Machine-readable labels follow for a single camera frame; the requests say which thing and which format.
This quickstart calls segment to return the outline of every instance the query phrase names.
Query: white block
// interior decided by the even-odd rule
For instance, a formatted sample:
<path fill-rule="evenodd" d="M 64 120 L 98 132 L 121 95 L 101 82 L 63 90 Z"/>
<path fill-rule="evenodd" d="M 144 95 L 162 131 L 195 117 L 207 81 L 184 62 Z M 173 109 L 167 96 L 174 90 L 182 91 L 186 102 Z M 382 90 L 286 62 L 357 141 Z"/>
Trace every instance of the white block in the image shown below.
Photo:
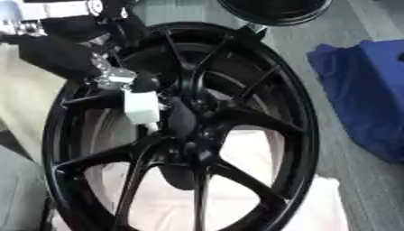
<path fill-rule="evenodd" d="M 160 120 L 159 99 L 155 91 L 124 92 L 124 112 L 134 125 L 156 123 Z"/>

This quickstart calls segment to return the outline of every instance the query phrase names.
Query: rim lip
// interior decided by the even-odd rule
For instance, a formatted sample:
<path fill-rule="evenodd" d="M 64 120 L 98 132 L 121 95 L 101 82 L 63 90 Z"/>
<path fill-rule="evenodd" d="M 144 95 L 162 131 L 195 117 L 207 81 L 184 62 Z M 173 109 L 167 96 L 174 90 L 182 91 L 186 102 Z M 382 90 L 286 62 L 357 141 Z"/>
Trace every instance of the rim lip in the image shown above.
<path fill-rule="evenodd" d="M 152 28 L 159 28 L 159 30 L 169 29 L 170 27 L 180 29 L 190 28 L 194 30 L 196 28 L 198 30 L 211 29 L 221 32 L 233 31 L 232 29 L 225 28 L 224 26 L 210 23 L 163 23 L 152 26 Z M 307 194 L 316 172 L 319 149 L 317 117 L 306 89 L 303 87 L 302 83 L 298 79 L 297 75 L 290 68 L 290 66 L 275 51 L 273 51 L 263 43 L 258 42 L 258 40 L 242 40 L 242 45 L 244 47 L 251 48 L 254 53 L 264 54 L 263 57 L 267 57 L 267 59 L 271 58 L 271 60 L 276 60 L 282 66 L 283 71 L 286 71 L 287 75 L 289 76 L 289 78 L 284 79 L 284 81 L 288 85 L 293 86 L 298 92 L 298 95 L 304 98 L 303 100 L 301 100 L 300 104 L 303 108 L 300 108 L 300 110 L 303 110 L 303 113 L 305 114 L 305 118 L 307 120 L 307 128 L 309 129 L 307 129 L 304 140 L 302 141 L 303 145 L 301 147 L 301 153 L 302 155 L 306 154 L 307 158 L 301 158 L 303 162 L 299 164 L 299 169 L 295 172 L 295 175 L 300 174 L 301 181 L 299 182 L 299 185 L 296 189 L 296 193 L 289 201 L 288 205 L 284 208 L 280 215 L 275 220 L 273 220 L 271 224 L 263 229 L 266 231 L 281 230 L 289 222 L 290 218 L 293 216 L 303 198 Z M 53 160 L 55 155 L 54 153 L 60 153 L 59 141 L 62 136 L 61 130 L 66 118 L 66 111 L 60 105 L 60 102 L 65 98 L 66 95 L 71 95 L 77 90 L 78 85 L 67 82 L 58 94 L 51 107 L 43 133 L 42 164 L 44 166 L 48 192 L 50 193 L 53 201 L 55 201 L 56 208 L 60 212 L 62 218 L 67 222 L 72 230 L 105 230 L 105 226 L 97 226 L 102 225 L 99 221 L 98 223 L 93 221 L 93 226 L 86 226 L 86 224 L 82 222 L 85 221 L 83 217 L 78 217 L 77 215 L 72 213 L 71 210 L 69 210 L 69 205 L 66 201 L 64 201 L 62 193 L 58 190 L 58 186 L 56 184 L 57 181 L 53 171 L 53 165 L 55 163 Z"/>
<path fill-rule="evenodd" d="M 333 0 L 325 0 L 324 3 L 320 5 L 316 10 L 305 14 L 271 17 L 271 14 L 256 15 L 251 12 L 240 10 L 239 7 L 235 7 L 229 4 L 228 0 L 217 0 L 217 2 L 219 2 L 219 4 L 223 6 L 225 10 L 227 10 L 236 17 L 239 17 L 250 23 L 273 25 L 273 26 L 296 25 L 314 20 L 328 9 L 332 1 Z"/>

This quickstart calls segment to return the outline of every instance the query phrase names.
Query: metal clamp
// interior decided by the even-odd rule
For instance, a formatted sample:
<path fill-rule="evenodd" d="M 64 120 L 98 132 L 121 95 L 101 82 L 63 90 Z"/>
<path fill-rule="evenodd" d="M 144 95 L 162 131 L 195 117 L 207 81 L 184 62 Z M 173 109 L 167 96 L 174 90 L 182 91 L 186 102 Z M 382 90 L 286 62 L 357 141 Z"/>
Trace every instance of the metal clamp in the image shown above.
<path fill-rule="evenodd" d="M 99 88 L 105 90 L 130 89 L 137 74 L 128 69 L 113 67 L 108 60 L 99 54 L 94 54 L 91 60 L 94 66 L 101 71 L 101 76 L 95 79 Z"/>

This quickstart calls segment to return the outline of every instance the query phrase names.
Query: glossy black paint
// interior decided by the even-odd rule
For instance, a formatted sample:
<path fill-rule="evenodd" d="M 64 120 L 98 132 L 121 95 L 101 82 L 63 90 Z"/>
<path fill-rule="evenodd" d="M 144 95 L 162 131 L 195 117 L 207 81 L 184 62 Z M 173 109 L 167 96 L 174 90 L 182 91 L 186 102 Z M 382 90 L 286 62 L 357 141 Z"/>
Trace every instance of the glossy black paint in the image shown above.
<path fill-rule="evenodd" d="M 50 111 L 43 137 L 46 179 L 62 217 L 78 231 L 137 230 L 127 220 L 136 190 L 150 168 L 168 166 L 186 168 L 194 175 L 195 231 L 205 230 L 207 188 L 214 175 L 244 185 L 260 199 L 254 210 L 222 230 L 281 230 L 305 196 L 317 165 L 317 121 L 302 84 L 275 52 L 259 40 L 234 36 L 233 30 L 205 23 L 168 23 L 151 31 L 139 47 L 119 56 L 129 69 L 146 69 L 159 76 L 161 100 L 169 104 L 171 98 L 180 98 L 197 125 L 177 136 L 166 123 L 169 111 L 162 114 L 159 132 L 104 152 L 80 153 L 77 138 L 86 111 L 119 108 L 123 101 L 116 93 L 99 95 L 92 87 L 67 83 Z M 156 60 L 161 60 L 160 65 L 155 65 Z M 247 103 L 253 95 L 268 102 L 273 85 L 282 92 L 288 120 Z M 215 98 L 208 88 L 229 98 Z M 272 187 L 220 157 L 226 136 L 238 125 L 256 125 L 284 135 L 285 156 Z M 90 166 L 110 162 L 130 163 L 115 214 L 100 204 L 83 174 Z"/>
<path fill-rule="evenodd" d="M 248 22 L 265 25 L 305 23 L 321 15 L 332 0 L 217 0 L 226 10 Z"/>

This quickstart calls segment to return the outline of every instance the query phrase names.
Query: blue bag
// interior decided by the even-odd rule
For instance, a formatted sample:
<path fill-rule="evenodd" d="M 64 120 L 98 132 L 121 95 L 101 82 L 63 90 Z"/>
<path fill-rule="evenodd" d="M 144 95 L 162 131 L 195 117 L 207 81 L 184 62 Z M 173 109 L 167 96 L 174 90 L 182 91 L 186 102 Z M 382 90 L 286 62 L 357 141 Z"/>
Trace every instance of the blue bag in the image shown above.
<path fill-rule="evenodd" d="M 308 54 L 347 133 L 389 162 L 404 162 L 404 40 L 319 45 Z"/>

